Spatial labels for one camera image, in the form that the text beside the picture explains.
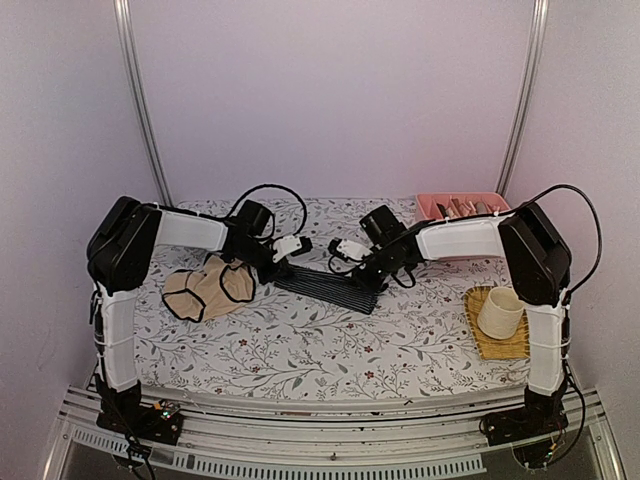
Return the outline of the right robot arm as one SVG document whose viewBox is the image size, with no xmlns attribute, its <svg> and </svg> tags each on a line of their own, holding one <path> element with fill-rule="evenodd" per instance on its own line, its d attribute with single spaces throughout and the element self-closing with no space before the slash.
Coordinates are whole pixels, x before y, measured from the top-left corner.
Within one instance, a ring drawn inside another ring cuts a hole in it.
<svg viewBox="0 0 640 480">
<path fill-rule="evenodd" d="M 383 206 L 361 225 L 373 249 L 352 278 L 382 299 L 384 361 L 347 390 L 429 396 L 525 384 L 541 397 L 517 427 L 537 436 L 552 424 L 546 397 L 566 377 L 571 255 L 544 212 L 529 204 L 406 227 Z"/>
</svg>

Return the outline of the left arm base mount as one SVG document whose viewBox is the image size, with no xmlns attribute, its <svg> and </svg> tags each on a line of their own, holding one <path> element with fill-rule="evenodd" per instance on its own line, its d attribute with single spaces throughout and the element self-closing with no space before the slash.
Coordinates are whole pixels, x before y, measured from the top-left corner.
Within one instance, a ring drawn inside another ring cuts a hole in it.
<svg viewBox="0 0 640 480">
<path fill-rule="evenodd" d="M 139 385 L 117 392 L 106 388 L 99 391 L 101 411 L 96 424 L 98 427 L 123 434 L 127 439 L 149 440 L 176 446 L 182 431 L 184 417 L 181 413 L 169 413 L 166 402 L 156 406 L 141 403 L 142 392 Z"/>
</svg>

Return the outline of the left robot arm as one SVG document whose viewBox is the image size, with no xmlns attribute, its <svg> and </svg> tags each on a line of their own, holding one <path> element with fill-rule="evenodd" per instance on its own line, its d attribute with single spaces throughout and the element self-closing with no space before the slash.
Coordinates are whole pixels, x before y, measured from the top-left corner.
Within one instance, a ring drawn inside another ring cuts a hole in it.
<svg viewBox="0 0 640 480">
<path fill-rule="evenodd" d="M 100 305 L 97 330 L 100 376 L 107 387 L 127 391 L 139 383 L 134 360 L 134 310 L 157 246 L 220 253 L 256 269 L 261 284 L 290 273 L 286 259 L 260 243 L 253 223 L 242 217 L 216 218 L 184 209 L 116 200 L 87 247 L 87 269 Z"/>
</svg>

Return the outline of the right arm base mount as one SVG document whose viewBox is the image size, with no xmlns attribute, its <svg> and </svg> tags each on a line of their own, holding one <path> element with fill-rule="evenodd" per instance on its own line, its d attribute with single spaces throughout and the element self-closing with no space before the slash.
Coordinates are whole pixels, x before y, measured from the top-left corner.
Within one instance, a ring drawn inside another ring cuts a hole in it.
<svg viewBox="0 0 640 480">
<path fill-rule="evenodd" d="M 521 407 L 492 412 L 479 421 L 479 431 L 490 446 L 518 442 L 551 433 L 561 433 L 568 420 L 562 400 L 525 391 Z"/>
</svg>

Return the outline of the navy striped underwear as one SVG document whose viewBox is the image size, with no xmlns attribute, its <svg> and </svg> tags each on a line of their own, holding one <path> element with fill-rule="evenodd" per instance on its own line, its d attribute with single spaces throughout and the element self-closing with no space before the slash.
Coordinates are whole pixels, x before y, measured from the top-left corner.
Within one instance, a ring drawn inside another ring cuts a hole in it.
<svg viewBox="0 0 640 480">
<path fill-rule="evenodd" d="M 370 315 L 378 302 L 375 293 L 359 288 L 350 278 L 296 265 L 291 265 L 284 276 L 274 281 L 274 285 L 365 315 Z"/>
</svg>

